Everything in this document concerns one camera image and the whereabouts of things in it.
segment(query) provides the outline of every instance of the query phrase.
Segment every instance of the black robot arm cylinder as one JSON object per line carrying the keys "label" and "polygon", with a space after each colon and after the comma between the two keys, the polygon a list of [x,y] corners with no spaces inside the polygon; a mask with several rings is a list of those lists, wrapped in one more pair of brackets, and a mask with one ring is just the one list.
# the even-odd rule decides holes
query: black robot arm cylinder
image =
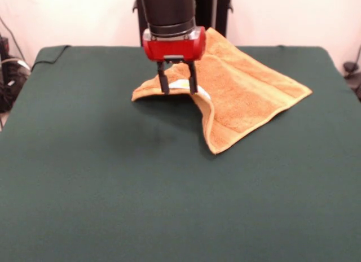
{"label": "black robot arm cylinder", "polygon": [[176,37],[195,26],[195,0],[142,0],[144,14],[152,35]]}

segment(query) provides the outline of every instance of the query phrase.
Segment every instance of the towel label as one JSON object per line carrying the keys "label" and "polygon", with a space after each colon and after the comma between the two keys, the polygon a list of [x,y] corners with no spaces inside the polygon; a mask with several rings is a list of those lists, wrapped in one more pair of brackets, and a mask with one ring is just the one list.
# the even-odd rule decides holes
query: towel label
{"label": "towel label", "polygon": [[[191,90],[190,82],[188,80],[177,80],[169,84],[169,89],[186,89]],[[210,95],[198,85],[198,93],[203,94],[210,100]]]}

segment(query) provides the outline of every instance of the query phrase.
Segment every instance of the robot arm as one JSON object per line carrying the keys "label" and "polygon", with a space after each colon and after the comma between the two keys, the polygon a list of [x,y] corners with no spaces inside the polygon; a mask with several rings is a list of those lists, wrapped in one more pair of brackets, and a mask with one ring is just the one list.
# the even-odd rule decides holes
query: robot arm
{"label": "robot arm", "polygon": [[197,27],[195,0],[142,0],[148,29],[143,34],[146,55],[158,65],[162,92],[169,93],[164,63],[186,63],[190,69],[190,91],[197,93],[194,61],[205,50],[205,28]]}

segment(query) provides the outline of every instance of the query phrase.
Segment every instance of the orange towel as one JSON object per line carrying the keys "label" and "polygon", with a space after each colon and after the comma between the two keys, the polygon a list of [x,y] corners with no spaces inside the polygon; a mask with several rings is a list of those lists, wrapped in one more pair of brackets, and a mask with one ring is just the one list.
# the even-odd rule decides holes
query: orange towel
{"label": "orange towel", "polygon": [[[306,86],[242,53],[214,29],[196,62],[199,92],[191,95],[202,112],[205,141],[217,154],[312,93]],[[170,94],[189,94],[189,70],[175,64],[165,71]],[[132,101],[162,95],[158,76],[133,92]]]}

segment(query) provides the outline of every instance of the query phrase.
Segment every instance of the dark green cloth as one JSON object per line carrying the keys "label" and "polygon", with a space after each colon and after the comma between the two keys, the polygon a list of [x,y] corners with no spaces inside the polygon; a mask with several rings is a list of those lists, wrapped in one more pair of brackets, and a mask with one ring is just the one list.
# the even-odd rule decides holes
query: dark green cloth
{"label": "dark green cloth", "polygon": [[321,48],[241,49],[314,93],[217,156],[189,97],[130,101],[140,48],[42,50],[0,134],[0,260],[360,261],[356,96]]}

